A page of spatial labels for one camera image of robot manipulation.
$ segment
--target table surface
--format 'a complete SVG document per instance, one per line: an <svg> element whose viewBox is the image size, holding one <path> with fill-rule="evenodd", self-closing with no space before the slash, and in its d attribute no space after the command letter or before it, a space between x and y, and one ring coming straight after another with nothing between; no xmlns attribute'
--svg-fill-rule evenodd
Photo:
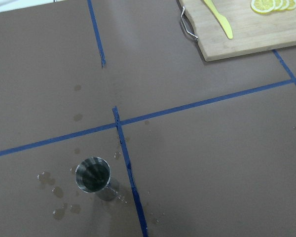
<svg viewBox="0 0 296 237"><path fill-rule="evenodd" d="M0 236L142 236L129 158L150 237L296 237L296 47L205 62L177 2L92 4L103 68L87 1L0 13Z"/></svg>

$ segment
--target blue tape strip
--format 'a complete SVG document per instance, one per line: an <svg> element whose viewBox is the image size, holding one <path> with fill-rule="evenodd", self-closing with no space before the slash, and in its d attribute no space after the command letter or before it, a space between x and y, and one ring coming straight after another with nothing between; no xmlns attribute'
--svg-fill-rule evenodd
<svg viewBox="0 0 296 237"><path fill-rule="evenodd" d="M101 56L101 64L102 64L102 67L104 67L104 65L106 64L106 61L105 61L104 51L102 48L102 42L101 42L100 33L99 33L98 25L97 25L97 20L95 18L95 14L94 14L91 0L87 0L87 1L88 1L90 16L91 16L91 20L92 20L92 24L93 24L95 38L97 40L97 44L98 44L98 48L99 48L99 52L100 52L100 56Z"/></svg>
<svg viewBox="0 0 296 237"><path fill-rule="evenodd" d="M293 72L290 70L290 68L287 66L287 64L284 62L283 58L280 56L280 54L274 49L273 53L275 54L275 56L277 57L278 61L280 62L280 64L282 64L282 66L284 67L285 71L288 73L288 75L291 77L291 79L293 80L295 86L296 86L296 77L293 74Z"/></svg>
<svg viewBox="0 0 296 237"><path fill-rule="evenodd" d="M207 104L212 104L212 103L215 103L218 101L227 100L227 99L231 99L231 98L235 98L235 97L239 97L239 96L243 96L243 95L248 95L248 94L252 94L255 92L268 90L268 89L272 89L275 87L279 87L279 86L283 86L283 85L287 85L287 84L291 84L291 83L293 83L292 80L284 80L284 81L276 82L273 84L253 88L253 89L243 90L243 91L235 92L235 93L228 94L228 95L218 96L218 97L215 97L212 99L194 102L191 104L182 105L182 106L174 107L174 108L167 109L167 110L162 110L162 111L151 113L151 114L126 119L126 120L121 121L120 123L121 123L121 125L126 125L126 124L130 124L130 123L134 123L134 122L139 122L139 121L143 121L146 119L151 119L154 117L167 115L167 114L171 114L171 113L182 111L182 110L187 110L187 109L191 109L191 108L195 108L195 107L199 107L199 106L203 106L203 105L207 105Z"/></svg>
<svg viewBox="0 0 296 237"><path fill-rule="evenodd" d="M87 134L90 134L90 133L111 129L111 128L114 128L115 126L116 126L115 123L110 123L110 124L107 124L107 125L87 129L87 130L84 130L84 131L74 132L74 133L70 133L70 134L67 134L67 135L54 137L54 138L46 139L46 140L39 141L39 142L30 143L30 144L23 145L23 146L20 146L20 147L7 149L7 150L4 150L4 151L0 151L0 157L4 156L4 155L11 154L11 153L16 153L16 152L28 150L28 149L35 148L35 147L41 147L41 146L48 145L48 144L51 144L51 143L68 140L68 139L71 139L71 138L74 138L74 137L84 136L84 135L87 135Z"/></svg>
<svg viewBox="0 0 296 237"><path fill-rule="evenodd" d="M134 202L135 202L135 206L136 206L136 210L137 210L139 223L142 228L143 236L148 237L147 223L146 223L146 219L145 219L145 215L144 215L144 210L143 210L143 206L140 202L139 193L137 191L137 188L136 188L136 185L134 182L132 165L130 162L130 158L129 158L129 154L128 154L128 150L127 150L127 146L126 146L126 142L125 142L125 138L124 138L123 129L120 124L118 109L115 106L112 110L113 110L113 114L114 114L114 118L115 118L115 123L116 123L115 125L117 128L117 132L118 132L118 136L119 136L119 140L120 140L120 145L122 147L123 156L125 159L129 182L130 182L130 185L132 188L132 193L133 193L133 198L134 198Z"/></svg>

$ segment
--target blue tape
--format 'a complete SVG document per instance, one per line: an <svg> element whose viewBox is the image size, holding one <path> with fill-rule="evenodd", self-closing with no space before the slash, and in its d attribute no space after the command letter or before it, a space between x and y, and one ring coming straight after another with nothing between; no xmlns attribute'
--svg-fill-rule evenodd
<svg viewBox="0 0 296 237"><path fill-rule="evenodd" d="M107 125L90 128L90 129L87 129L87 130L84 130L84 131L74 132L74 133L70 133L70 134L67 134L67 135L54 137L54 138L46 139L46 140L39 141L39 142L30 143L30 144L23 145L23 146L20 146L20 147L7 149L7 150L4 150L4 151L0 151L0 157L8 155L8 154L16 153L16 152L28 150L28 149L35 148L35 147L41 147L41 146L48 145L48 144L51 144L51 143L68 140L68 139L71 139L71 138L74 138L74 137L80 137L80 136L84 136L84 135L87 135L87 134L90 134L90 133L111 129L111 128L114 128L114 127L115 127L115 123L110 123L110 124L107 124Z"/></svg>
<svg viewBox="0 0 296 237"><path fill-rule="evenodd" d="M127 124L130 124L130 123L139 122L139 121L143 121L143 120L146 120L146 119L151 119L151 118L154 118L154 117L167 115L167 114L171 114L171 113L174 113L174 112L187 110L187 109L191 109L191 108L195 108L195 107L199 107L199 106L203 106L203 105L208 105L208 104L212 104L212 103L215 103L215 102L218 102L218 101L227 100L227 99L231 99L231 98L235 98L235 97L239 97L239 96L243 96L243 95L248 95L248 94L252 94L252 93L255 93L255 92L268 90L268 89L272 89L272 88L275 88L275 87L279 87L279 86L283 86L283 85L287 85L287 84L291 84L291 83L293 83L292 80L284 80L284 81L276 82L276 83L273 83L273 84L253 88L253 89L243 90L243 91L235 92L235 93L228 94L228 95L218 96L218 97L215 97L215 98L202 100L202 101L194 102L194 103L187 104L187 105L182 105L182 106L174 107L174 108L171 108L171 109L162 110L162 111L159 111L159 112L155 112L155 113L151 113L151 114L147 114L147 115L143 115L143 116L138 116L138 117L135 117L135 118L126 119L126 120L121 121L120 124L121 125L127 125Z"/></svg>
<svg viewBox="0 0 296 237"><path fill-rule="evenodd" d="M95 38L97 40L98 49L99 49L100 56L101 56L101 64L102 64L102 67L104 67L104 65L106 64L106 61L105 61L104 51L102 48L102 42L101 42L100 33L99 33L98 25L97 25L97 20L95 18L95 14L94 14L91 0L87 0L87 1L88 1L90 16L91 16L91 20L92 20L92 24L93 24Z"/></svg>
<svg viewBox="0 0 296 237"><path fill-rule="evenodd" d="M280 54L274 49L273 53L275 54L275 56L277 57L278 61L280 62L280 64L282 64L282 66L284 67L285 71L288 73L288 75L291 77L291 79L293 80L295 86L296 86L296 77L293 74L293 72L290 70L290 68L287 66L287 64L284 62L283 58L280 56Z"/></svg>
<svg viewBox="0 0 296 237"><path fill-rule="evenodd" d="M122 129L122 126L121 126L121 123L119 120L118 109L115 106L112 110L113 110L113 114L114 114L114 118L115 118L115 123L116 123L115 125L117 128L117 132L118 132L118 136L119 136L119 140L120 140L120 145L122 147L123 156L125 159L129 182L130 182L130 185L132 188L132 193L133 193L133 198L134 198L134 202L135 202L135 206L136 206L136 210L137 210L139 223L142 228L143 236L148 237L147 223L146 223L146 219L145 219L145 215L144 215L144 210L143 210L143 206L140 202L139 193L137 191L137 188L136 188L136 185L134 182L132 165L130 162L130 158L129 158L129 154L128 154L128 150L127 150L127 146L126 146L126 142L125 142L125 138L124 138L123 129Z"/></svg>

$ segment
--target metal cup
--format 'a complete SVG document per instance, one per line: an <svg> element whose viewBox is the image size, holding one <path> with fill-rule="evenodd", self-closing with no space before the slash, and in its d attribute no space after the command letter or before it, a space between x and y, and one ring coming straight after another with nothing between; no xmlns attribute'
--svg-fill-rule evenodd
<svg viewBox="0 0 296 237"><path fill-rule="evenodd" d="M75 170L75 181L86 193L95 193L105 201L113 200L119 183L111 178L109 164L100 157L91 157L81 162Z"/></svg>

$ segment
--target lemon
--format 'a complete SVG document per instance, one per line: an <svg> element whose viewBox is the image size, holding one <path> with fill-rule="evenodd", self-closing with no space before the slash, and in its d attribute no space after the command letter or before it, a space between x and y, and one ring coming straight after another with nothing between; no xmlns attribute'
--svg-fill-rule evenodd
<svg viewBox="0 0 296 237"><path fill-rule="evenodd" d="M278 9L279 11L283 11L286 10L287 7L290 5L290 0L283 0L283 5L280 9Z"/></svg>
<svg viewBox="0 0 296 237"><path fill-rule="evenodd" d="M283 6L283 0L275 0L275 8L274 10L278 10Z"/></svg>
<svg viewBox="0 0 296 237"><path fill-rule="evenodd" d="M287 10L293 10L296 8L296 0L290 0L290 4L287 7Z"/></svg>
<svg viewBox="0 0 296 237"><path fill-rule="evenodd" d="M252 0L251 8L257 13L268 13L275 8L275 0Z"/></svg>

